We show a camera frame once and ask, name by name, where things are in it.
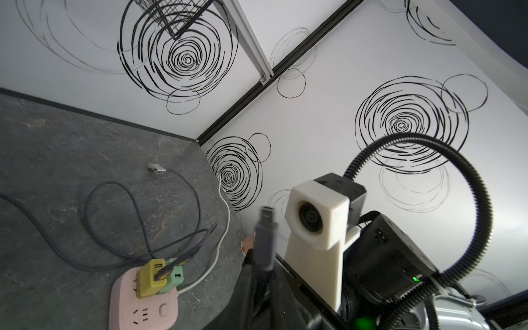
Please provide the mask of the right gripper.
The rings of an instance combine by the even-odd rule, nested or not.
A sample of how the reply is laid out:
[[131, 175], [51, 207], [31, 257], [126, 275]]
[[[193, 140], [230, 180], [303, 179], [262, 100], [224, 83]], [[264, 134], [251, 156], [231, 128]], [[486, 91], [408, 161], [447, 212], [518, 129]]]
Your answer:
[[375, 329], [378, 314], [437, 268], [386, 215], [351, 215], [347, 228], [360, 228], [360, 236], [343, 253], [339, 315], [347, 329]]

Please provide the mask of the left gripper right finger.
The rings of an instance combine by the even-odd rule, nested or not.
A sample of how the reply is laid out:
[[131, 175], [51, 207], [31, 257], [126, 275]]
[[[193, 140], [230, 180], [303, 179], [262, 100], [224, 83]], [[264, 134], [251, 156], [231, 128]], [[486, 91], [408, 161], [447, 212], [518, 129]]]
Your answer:
[[274, 266], [269, 283], [271, 329], [321, 329], [322, 320], [307, 313], [294, 298], [281, 266]]

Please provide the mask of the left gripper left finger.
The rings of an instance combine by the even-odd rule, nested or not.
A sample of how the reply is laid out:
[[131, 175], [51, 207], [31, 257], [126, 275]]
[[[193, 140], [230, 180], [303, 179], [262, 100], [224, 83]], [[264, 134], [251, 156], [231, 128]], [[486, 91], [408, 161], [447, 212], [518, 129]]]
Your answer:
[[247, 255], [230, 301], [224, 310], [203, 329], [252, 329], [256, 289], [257, 276], [254, 260]]

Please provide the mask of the green charger plug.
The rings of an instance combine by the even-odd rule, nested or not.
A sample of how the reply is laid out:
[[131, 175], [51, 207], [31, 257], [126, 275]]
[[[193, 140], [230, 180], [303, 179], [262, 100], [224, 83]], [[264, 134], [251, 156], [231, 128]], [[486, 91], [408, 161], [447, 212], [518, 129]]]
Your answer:
[[166, 278], [166, 285], [158, 292], [158, 294], [166, 294], [184, 282], [183, 267], [176, 265], [172, 272]]

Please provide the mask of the yellow charger plug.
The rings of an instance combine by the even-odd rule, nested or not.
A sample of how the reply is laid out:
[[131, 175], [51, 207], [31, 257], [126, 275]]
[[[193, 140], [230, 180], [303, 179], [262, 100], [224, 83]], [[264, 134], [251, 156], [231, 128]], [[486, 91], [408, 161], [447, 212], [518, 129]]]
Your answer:
[[156, 295], [166, 284], [166, 279], [155, 280], [155, 275], [166, 266], [162, 258], [150, 260], [136, 274], [136, 296], [139, 299]]

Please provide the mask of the pink power strip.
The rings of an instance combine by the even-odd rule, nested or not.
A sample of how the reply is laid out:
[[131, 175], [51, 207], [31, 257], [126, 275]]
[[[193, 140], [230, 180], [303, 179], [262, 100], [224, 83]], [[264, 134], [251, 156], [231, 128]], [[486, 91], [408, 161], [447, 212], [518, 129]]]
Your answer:
[[138, 298], [139, 267], [121, 275], [111, 289], [108, 329], [170, 329], [179, 314], [179, 292]]

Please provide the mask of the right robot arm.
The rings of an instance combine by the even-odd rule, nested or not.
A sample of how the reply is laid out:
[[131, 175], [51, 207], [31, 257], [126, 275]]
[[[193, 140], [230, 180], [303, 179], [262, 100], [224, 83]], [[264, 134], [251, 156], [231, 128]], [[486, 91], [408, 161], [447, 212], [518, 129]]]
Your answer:
[[[450, 146], [488, 191], [493, 218], [488, 249], [460, 280], [490, 302], [527, 289], [527, 145], [506, 133], [478, 133]], [[397, 139], [360, 163], [367, 210], [393, 220], [445, 272], [467, 251], [478, 208], [459, 169], [439, 152]]]

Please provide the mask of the white lid jar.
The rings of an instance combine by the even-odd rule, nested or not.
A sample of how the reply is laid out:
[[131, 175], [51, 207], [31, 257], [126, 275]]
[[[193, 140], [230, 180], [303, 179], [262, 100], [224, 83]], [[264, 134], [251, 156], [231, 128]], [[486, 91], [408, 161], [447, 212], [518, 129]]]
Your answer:
[[244, 256], [247, 255], [248, 251], [253, 249], [255, 245], [254, 235], [250, 235], [241, 241], [241, 251]]

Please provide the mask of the aluminium wall rail back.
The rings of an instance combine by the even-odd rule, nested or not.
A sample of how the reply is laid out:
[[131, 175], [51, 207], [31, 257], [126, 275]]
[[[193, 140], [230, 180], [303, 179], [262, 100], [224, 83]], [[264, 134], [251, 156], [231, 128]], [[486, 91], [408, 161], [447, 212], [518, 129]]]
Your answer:
[[240, 3], [236, 0], [225, 0], [221, 1], [226, 9], [228, 16], [234, 21], [239, 35], [242, 37], [243, 49], [245, 50], [248, 57], [251, 59], [254, 67], [259, 72], [261, 78], [259, 82], [261, 85], [266, 85], [271, 81], [274, 76], [273, 69], [268, 58], [265, 56], [264, 51], [258, 42], [256, 35], [247, 20], [246, 14], [243, 12], [243, 8]]

